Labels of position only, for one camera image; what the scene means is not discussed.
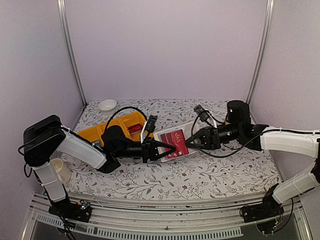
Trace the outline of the beige card holder wallet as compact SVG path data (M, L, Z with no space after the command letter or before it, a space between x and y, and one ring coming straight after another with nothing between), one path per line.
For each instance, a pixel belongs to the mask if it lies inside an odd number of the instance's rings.
M179 126L158 130L153 133L153 138L156 141L176 148L173 153L169 153L160 159L162 163L180 160L199 151L197 148L190 148L186 145L186 140L191 138L192 125L193 122L190 121Z

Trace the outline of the red VIP credit card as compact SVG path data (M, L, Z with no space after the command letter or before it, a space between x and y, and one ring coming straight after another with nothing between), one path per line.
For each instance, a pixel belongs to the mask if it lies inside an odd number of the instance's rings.
M160 135L160 139L163 143L176 147L176 151L174 153L166 156L167 160L173 160L189 154L189 149L186 147L186 140L182 129L163 133Z

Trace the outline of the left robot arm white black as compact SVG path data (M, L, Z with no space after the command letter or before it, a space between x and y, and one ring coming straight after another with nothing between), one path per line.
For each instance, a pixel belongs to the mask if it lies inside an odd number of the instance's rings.
M58 116L51 115L28 127L23 133L23 145L18 152L35 172L55 209L63 216L74 213L74 205L56 171L51 156L60 152L81 160L90 167L109 174L120 167L119 157L141 158L144 163L157 161L176 151L176 147L146 135L139 141L127 138L119 125L106 126L101 135L101 147L65 127Z

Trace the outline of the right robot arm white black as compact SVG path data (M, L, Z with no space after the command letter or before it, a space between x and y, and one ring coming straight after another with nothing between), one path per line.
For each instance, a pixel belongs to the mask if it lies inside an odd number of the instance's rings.
M314 164L290 179L272 186L262 199L258 213L269 218L285 201L304 194L320 185L320 132L276 128L267 124L252 124L250 107L241 100L227 102L224 122L208 124L197 132L191 131L185 144L207 154L222 144L236 140L240 147L254 151L281 151L311 157Z

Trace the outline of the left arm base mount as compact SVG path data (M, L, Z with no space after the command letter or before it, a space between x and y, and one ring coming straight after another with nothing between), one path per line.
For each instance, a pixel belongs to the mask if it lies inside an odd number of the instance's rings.
M69 199L64 199L52 202L48 212L64 219L88 223L92 210L91 206L83 205L82 202L78 204L71 202Z

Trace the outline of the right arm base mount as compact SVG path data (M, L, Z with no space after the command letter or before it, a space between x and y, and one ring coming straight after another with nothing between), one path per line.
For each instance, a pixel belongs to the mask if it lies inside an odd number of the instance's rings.
M284 208L276 201L263 201L259 204L244 205L240 208L239 214L245 223L255 222L271 217L281 217L284 213Z

